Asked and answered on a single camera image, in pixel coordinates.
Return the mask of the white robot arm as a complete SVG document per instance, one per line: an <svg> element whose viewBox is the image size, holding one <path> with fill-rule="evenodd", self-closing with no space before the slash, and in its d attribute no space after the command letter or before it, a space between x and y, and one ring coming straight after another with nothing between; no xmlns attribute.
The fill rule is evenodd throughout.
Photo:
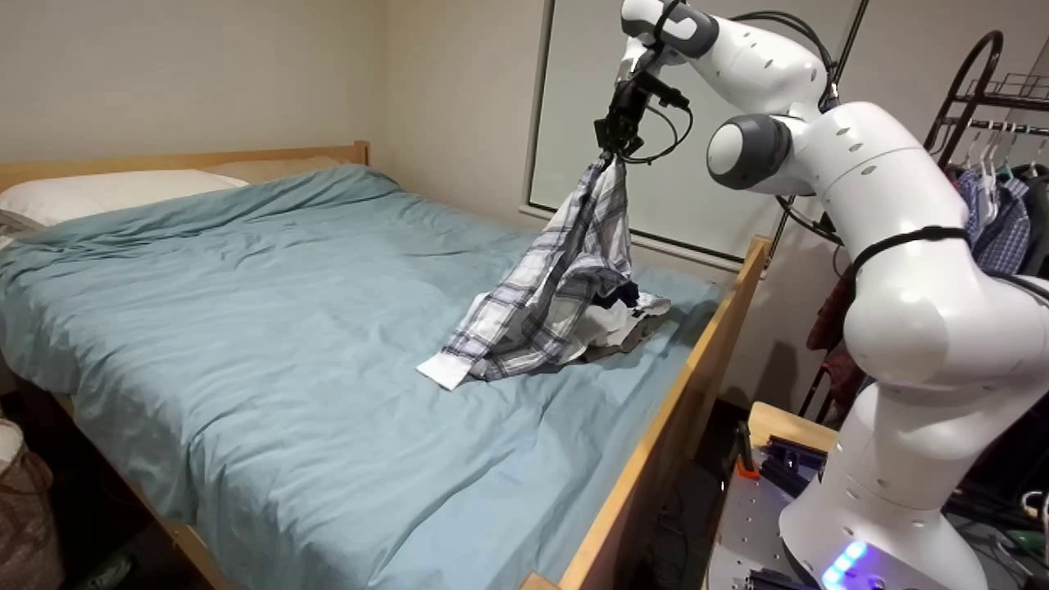
<svg viewBox="0 0 1049 590"><path fill-rule="evenodd" d="M945 503L1049 392L1044 286L977 264L947 173L882 105L831 101L814 48L685 0L623 0L619 25L623 89L685 63L735 109L711 179L819 201L850 252L865 386L778 519L785 555L819 590L986 590Z"/></svg>

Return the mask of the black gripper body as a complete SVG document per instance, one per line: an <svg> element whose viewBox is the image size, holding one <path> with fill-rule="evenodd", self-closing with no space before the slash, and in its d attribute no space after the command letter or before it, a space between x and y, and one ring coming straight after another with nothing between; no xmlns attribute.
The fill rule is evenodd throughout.
<svg viewBox="0 0 1049 590"><path fill-rule="evenodd" d="M638 122L646 112L678 109L692 112L689 99L678 89L669 89L647 72L625 75L603 119L592 122L597 143L606 154L635 160L641 138Z"/></svg>

